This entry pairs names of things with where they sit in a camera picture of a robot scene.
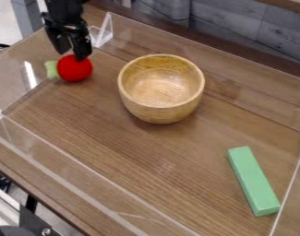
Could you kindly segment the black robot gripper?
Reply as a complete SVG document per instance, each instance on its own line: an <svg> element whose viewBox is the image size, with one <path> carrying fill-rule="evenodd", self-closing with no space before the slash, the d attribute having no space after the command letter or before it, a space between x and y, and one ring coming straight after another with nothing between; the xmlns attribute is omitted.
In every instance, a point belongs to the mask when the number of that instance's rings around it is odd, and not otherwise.
<svg viewBox="0 0 300 236"><path fill-rule="evenodd" d="M72 48L77 61L91 55L87 23L81 18L88 0L44 0L47 11L40 13L45 33L59 54Z"/></svg>

